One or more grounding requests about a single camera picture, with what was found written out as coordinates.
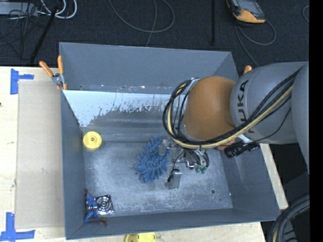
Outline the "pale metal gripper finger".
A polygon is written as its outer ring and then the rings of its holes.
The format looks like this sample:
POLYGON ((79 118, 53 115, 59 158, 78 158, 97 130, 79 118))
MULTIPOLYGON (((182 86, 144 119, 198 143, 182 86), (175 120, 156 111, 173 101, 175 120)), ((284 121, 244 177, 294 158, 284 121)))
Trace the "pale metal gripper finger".
POLYGON ((179 169, 175 168, 172 170, 165 182, 166 189, 178 189, 180 186, 181 176, 182 172, 179 169))
POLYGON ((162 139, 158 146, 159 155, 166 155, 173 147, 173 140, 171 138, 162 139))

